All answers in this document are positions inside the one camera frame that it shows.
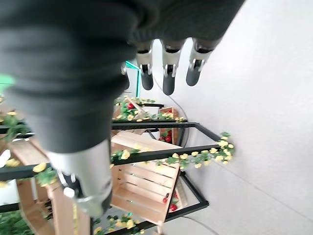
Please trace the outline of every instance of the cable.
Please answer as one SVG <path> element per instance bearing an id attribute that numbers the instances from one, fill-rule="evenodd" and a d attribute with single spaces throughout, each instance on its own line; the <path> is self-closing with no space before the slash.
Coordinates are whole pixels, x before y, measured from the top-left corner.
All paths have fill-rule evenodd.
<path id="1" fill-rule="evenodd" d="M 209 226 L 207 226 L 207 225 L 201 223 L 200 221 L 197 221 L 197 220 L 195 220 L 195 219 L 193 219 L 193 218 L 190 218 L 190 217 L 188 217 L 188 216 L 182 216 L 182 218 L 190 219 L 190 220 L 192 220 L 192 221 L 195 221 L 196 223 L 202 225 L 204 228 L 206 228 L 207 230 L 209 230 L 209 231 L 210 231 L 211 233 L 213 233 L 214 235 L 219 235 L 218 232 L 216 232 L 215 230 L 211 229 Z"/>
<path id="2" fill-rule="evenodd" d="M 159 87 L 159 89 L 163 92 L 163 89 L 161 88 L 161 86 L 158 84 L 158 82 L 156 81 L 156 79 L 155 79 L 154 77 L 153 77 L 153 80 L 154 80 L 154 82 L 156 83 L 157 87 Z M 188 116 L 187 116 L 185 110 L 184 110 L 173 98 L 171 98 L 169 95 L 166 95 L 166 96 L 169 97 L 169 98 L 182 110 L 182 112 L 184 113 L 186 119 L 188 120 Z M 185 141 L 185 144 L 184 144 L 183 147 L 186 147 L 186 145 L 187 145 L 187 143 L 188 143 L 189 134 L 190 134 L 189 128 L 187 128 L 187 132 L 188 132 L 187 138 L 186 138 L 186 141 Z"/>

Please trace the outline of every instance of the red fruit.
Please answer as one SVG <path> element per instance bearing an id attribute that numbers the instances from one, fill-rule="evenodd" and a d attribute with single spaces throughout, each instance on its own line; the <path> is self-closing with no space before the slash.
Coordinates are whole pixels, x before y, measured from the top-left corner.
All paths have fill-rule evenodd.
<path id="1" fill-rule="evenodd" d="M 165 137 L 165 141 L 168 142 L 168 143 L 171 142 L 172 141 L 172 137 L 171 136 Z"/>
<path id="2" fill-rule="evenodd" d="M 132 103 L 129 103 L 128 105 L 127 105 L 127 108 L 128 109 L 133 109 L 135 106 L 132 104 Z"/>
<path id="3" fill-rule="evenodd" d="M 174 212 L 177 210 L 177 206 L 175 204 L 170 205 L 170 211 Z"/>

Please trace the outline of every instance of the white floor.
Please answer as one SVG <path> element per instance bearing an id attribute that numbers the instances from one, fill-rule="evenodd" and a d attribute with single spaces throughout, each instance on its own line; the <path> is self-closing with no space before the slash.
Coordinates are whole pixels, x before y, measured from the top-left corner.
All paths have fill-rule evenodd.
<path id="1" fill-rule="evenodd" d="M 190 121 L 228 131 L 236 146 L 228 165 L 188 169 L 211 206 L 192 214 L 216 231 L 184 218 L 169 235 L 313 234 L 313 2 L 247 0 L 205 65 L 199 83 L 185 74 L 182 52 L 172 95 Z M 161 47 L 153 73 L 162 86 Z M 142 97 L 175 104 L 155 85 Z M 207 144 L 191 132 L 189 145 Z"/>

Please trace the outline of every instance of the wooden crate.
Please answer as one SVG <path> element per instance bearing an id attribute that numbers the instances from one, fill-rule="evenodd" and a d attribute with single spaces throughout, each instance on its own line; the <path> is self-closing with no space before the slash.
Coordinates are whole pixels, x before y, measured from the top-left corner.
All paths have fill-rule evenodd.
<path id="1" fill-rule="evenodd" d="M 171 111 L 172 114 L 174 115 L 174 120 L 175 120 L 175 118 L 179 117 L 178 111 L 176 109 L 174 109 L 173 107 L 167 107 L 167 108 L 160 109 L 161 114 L 168 113 L 169 111 Z M 162 134 L 165 132 L 166 132 L 166 128 L 161 128 L 160 129 L 160 136 L 162 136 Z M 172 144 L 177 143 L 177 138 L 178 138 L 178 129 L 172 128 Z"/>
<path id="2" fill-rule="evenodd" d="M 19 160 L 22 165 L 48 163 L 45 151 L 35 138 L 30 141 L 20 140 L 8 144 L 11 157 Z M 17 181 L 20 196 L 20 210 L 24 220 L 36 235 L 76 235 L 74 234 L 73 203 L 64 196 L 59 183 L 40 187 L 36 183 L 37 200 L 32 193 L 30 180 Z M 45 203 L 51 200 L 53 219 L 44 219 L 48 215 Z M 90 217 L 78 209 L 78 235 L 90 232 Z"/>
<path id="3" fill-rule="evenodd" d="M 145 113 L 145 111 L 136 102 L 132 101 L 128 97 L 125 98 L 124 101 L 132 103 L 133 106 L 139 111 L 138 118 L 141 118 L 141 119 L 144 118 L 143 113 Z M 121 114 L 121 106 L 115 106 L 115 111 L 113 113 L 113 118 L 116 118 L 120 114 Z M 135 134 L 138 134 L 138 135 L 141 135 L 142 133 L 144 133 L 146 131 L 146 129 L 134 129 L 134 130 L 127 130 L 127 131 L 135 133 Z M 112 130 L 111 131 L 111 137 L 115 136 L 119 132 L 120 132 L 120 130 Z"/>
<path id="4" fill-rule="evenodd" d="M 124 148 L 134 148 L 136 144 L 151 150 L 180 148 L 127 131 L 119 132 L 111 141 Z M 164 204 L 163 198 L 171 198 L 178 174 L 179 164 L 156 166 L 154 162 L 142 162 L 114 166 L 112 206 L 161 226 L 170 204 L 170 200 Z"/>

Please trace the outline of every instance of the robotic hand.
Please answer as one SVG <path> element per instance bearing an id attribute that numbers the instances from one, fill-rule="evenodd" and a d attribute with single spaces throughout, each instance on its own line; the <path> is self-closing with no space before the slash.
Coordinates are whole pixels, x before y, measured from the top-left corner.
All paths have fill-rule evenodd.
<path id="1" fill-rule="evenodd" d="M 110 123 L 127 87 L 125 61 L 137 51 L 151 89 L 151 43 L 161 39 L 170 95 L 181 47 L 193 37 L 187 83 L 195 85 L 243 1 L 1 1 L 0 73 L 15 78 L 6 100 L 25 113 L 66 196 L 93 217 L 110 205 Z"/>

